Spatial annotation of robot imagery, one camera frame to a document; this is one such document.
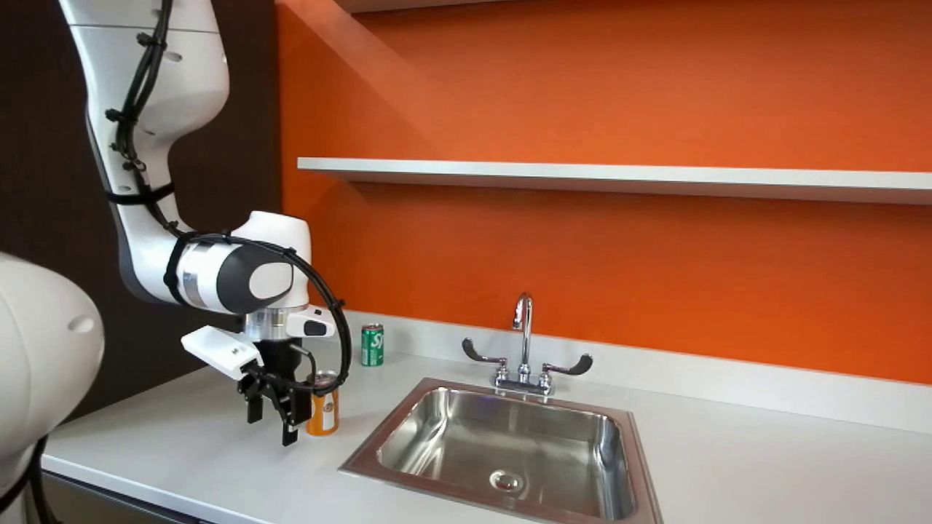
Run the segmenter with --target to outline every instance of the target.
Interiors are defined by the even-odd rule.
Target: faucet handle
[[[464,338],[464,351],[469,356],[469,360],[482,360],[482,363],[499,363],[504,367],[507,360],[504,359],[488,359],[476,350],[473,338]]]
[[[582,375],[592,369],[592,356],[581,356],[574,367],[550,367],[544,363],[544,375],[560,372],[560,375]]]

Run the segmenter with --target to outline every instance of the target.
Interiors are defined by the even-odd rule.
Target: green can
[[[381,367],[386,363],[386,325],[381,322],[370,322],[361,325],[361,367]]]

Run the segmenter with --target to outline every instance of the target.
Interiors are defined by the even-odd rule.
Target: small bottle
[[[338,372],[319,372],[319,383],[329,383],[336,382]],[[342,397],[338,389],[332,394],[311,394],[311,418],[306,421],[306,430],[314,433],[314,437],[326,437],[332,430],[342,427]]]

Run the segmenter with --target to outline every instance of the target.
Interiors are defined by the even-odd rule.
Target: black cable
[[[141,36],[143,57],[138,63],[138,72],[126,91],[122,107],[119,111],[108,111],[110,119],[116,119],[116,140],[115,149],[122,155],[122,168],[135,175],[138,193],[141,193],[141,204],[150,210],[150,215],[169,231],[173,236],[177,236],[177,225],[169,222],[163,215],[163,210],[159,206],[159,202],[167,194],[167,190],[151,190],[147,183],[147,164],[138,155],[135,145],[135,130],[138,130],[138,119],[159,84],[159,72],[169,46],[169,21],[173,21],[173,0],[160,4],[159,12],[159,23],[151,30],[151,36]]]
[[[29,462],[23,468],[23,475],[13,484],[13,490],[0,497],[0,514],[22,497],[22,491],[26,490],[26,484],[33,485],[33,504],[39,512],[41,524],[58,524],[48,496],[43,496],[43,484],[41,484],[41,453],[48,448],[48,437],[41,437],[33,446]]]
[[[301,258],[294,251],[287,251],[287,258],[290,258],[292,264],[297,264],[297,267],[310,277],[310,283],[314,283],[323,305],[332,312],[332,319],[336,319],[336,325],[338,325],[338,338],[342,338],[342,369],[338,369],[338,375],[336,375],[329,383],[314,383],[314,389],[311,389],[311,394],[319,394],[319,397],[326,397],[326,394],[338,389],[338,386],[349,379],[349,363],[352,363],[352,338],[349,338],[349,322],[346,322],[346,314],[345,314],[345,299],[338,299],[338,298],[326,289],[323,277],[322,277],[306,258]]]
[[[51,507],[48,490],[43,490],[43,477],[41,477],[41,450],[35,456],[33,475],[29,475],[29,485],[33,485],[33,507],[41,524],[61,524],[58,514]]]

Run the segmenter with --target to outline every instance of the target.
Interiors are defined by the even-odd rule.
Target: white countertop
[[[352,367],[342,427],[281,446],[281,418],[244,421],[236,386],[202,369],[58,427],[43,468],[207,522],[517,522],[408,491],[342,462],[426,375],[488,383],[489,369],[394,356]],[[636,413],[667,524],[920,524],[932,514],[932,437],[726,402],[558,379],[558,397]]]

